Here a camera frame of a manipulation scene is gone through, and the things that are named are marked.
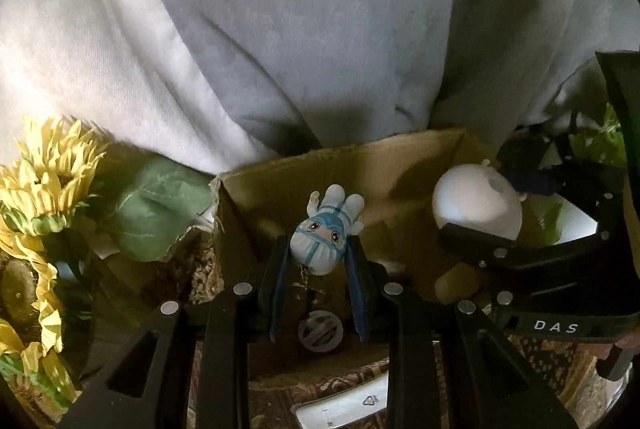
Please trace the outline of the white long packaged item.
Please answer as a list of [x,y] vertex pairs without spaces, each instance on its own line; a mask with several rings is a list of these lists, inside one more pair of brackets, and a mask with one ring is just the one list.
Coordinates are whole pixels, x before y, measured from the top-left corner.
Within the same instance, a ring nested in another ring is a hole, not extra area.
[[292,408],[299,427],[341,428],[387,407],[388,372],[348,390]]

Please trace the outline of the grey curtain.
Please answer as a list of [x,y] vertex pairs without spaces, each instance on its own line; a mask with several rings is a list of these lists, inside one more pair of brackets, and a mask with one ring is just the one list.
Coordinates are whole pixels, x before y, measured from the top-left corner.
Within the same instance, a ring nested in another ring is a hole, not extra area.
[[465,126],[498,147],[547,120],[637,0],[162,0],[229,117],[282,155]]

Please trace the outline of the pink beige curtain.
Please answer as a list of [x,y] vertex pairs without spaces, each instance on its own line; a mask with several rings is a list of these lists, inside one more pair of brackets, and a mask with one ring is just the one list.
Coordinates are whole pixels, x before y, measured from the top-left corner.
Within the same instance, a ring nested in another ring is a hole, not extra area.
[[1,158],[65,117],[209,174],[272,157],[226,113],[161,0],[1,0]]

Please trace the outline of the small nurse doll keychain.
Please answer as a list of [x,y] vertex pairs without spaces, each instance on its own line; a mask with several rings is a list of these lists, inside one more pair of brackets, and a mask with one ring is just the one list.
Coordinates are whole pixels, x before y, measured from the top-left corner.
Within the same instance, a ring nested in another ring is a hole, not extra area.
[[288,243],[294,261],[312,275],[330,274],[345,256],[347,238],[363,230],[359,218],[365,204],[359,194],[346,195],[340,184],[330,185],[324,194],[312,192],[307,218]]

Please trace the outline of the brown cardboard box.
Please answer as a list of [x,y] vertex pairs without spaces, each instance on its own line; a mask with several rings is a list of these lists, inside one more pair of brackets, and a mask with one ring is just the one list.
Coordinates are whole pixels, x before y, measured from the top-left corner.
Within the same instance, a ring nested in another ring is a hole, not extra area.
[[[337,210],[344,227],[360,222],[367,259],[419,295],[439,302],[473,291],[478,279],[465,269],[452,285],[445,274],[454,258],[437,247],[434,188],[450,168],[480,163],[488,149],[462,129],[396,135],[366,145],[320,149],[270,160],[216,176],[219,229],[215,250],[224,282],[247,277],[261,283],[276,240],[311,222],[309,199]],[[280,333],[250,344],[250,379],[268,387],[338,376],[382,360],[383,345],[361,343],[352,319],[343,263],[311,262],[324,269],[311,277],[312,293],[293,269],[284,296]]]

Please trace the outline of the green pothos plant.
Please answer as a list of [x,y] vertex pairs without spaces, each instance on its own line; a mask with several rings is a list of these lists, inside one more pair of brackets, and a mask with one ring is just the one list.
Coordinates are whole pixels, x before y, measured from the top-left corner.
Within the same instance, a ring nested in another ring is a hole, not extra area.
[[[617,169],[626,168],[626,152],[620,122],[607,103],[602,123],[594,129],[568,134],[568,147],[578,160],[594,161]],[[597,233],[597,220],[576,200],[541,193],[523,194],[523,226],[518,240],[525,247],[540,248],[568,243]]]

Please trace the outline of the patterned persian rug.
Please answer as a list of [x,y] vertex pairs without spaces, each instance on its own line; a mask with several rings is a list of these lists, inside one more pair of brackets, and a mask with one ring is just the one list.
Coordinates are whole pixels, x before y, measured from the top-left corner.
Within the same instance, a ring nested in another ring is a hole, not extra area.
[[[578,428],[589,428],[597,423],[612,409],[617,398],[628,383],[627,378],[609,381],[599,376],[597,359],[588,349],[588,345],[561,341],[542,341],[533,338],[516,336],[508,337],[516,351],[521,354],[533,369],[541,383],[544,383],[560,400],[567,412],[574,418]],[[440,391],[439,428],[480,428],[473,425],[455,425],[461,421],[462,415],[471,412],[465,409],[462,400],[449,398],[450,380],[454,371],[452,360],[442,360],[442,348],[434,343],[436,371]],[[192,385],[188,407],[188,428],[195,428],[198,418],[195,407],[198,395],[199,380],[196,374],[201,370],[202,344],[196,346]],[[350,388],[362,385],[388,371],[390,360],[383,352],[373,354],[374,360],[361,366],[347,367],[346,371],[329,373],[318,371],[314,375],[312,369],[303,367],[300,375],[296,371],[293,378],[268,376],[250,380],[248,383],[248,422],[250,428],[300,428],[292,413],[296,405],[321,400]],[[488,357],[482,369],[474,371],[478,397],[480,400],[498,400],[498,407],[509,407],[513,402],[506,398],[512,393],[518,374],[509,371],[504,373],[496,367],[499,362],[489,362]],[[342,428],[389,428],[387,407],[381,412],[356,421]]]

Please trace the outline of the sunflower bouquet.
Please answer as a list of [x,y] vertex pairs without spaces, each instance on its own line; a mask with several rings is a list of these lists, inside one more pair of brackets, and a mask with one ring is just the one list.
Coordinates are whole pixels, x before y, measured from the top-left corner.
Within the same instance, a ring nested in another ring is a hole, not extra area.
[[209,177],[81,122],[28,122],[1,169],[1,375],[39,428],[167,300],[224,282]]

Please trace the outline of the white round whale gadget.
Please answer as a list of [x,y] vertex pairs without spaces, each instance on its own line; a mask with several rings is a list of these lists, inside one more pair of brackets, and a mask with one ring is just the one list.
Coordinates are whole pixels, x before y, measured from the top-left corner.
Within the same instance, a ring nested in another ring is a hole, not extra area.
[[434,188],[432,209],[439,230],[452,224],[515,241],[522,228],[520,195],[487,164],[449,169]]

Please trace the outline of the round tin with label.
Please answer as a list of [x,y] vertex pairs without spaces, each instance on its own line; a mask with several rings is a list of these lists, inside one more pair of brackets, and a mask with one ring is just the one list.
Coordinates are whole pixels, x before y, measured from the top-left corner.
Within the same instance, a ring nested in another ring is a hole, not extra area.
[[298,340],[310,352],[331,352],[341,344],[343,337],[341,319],[326,310],[311,311],[298,325]]

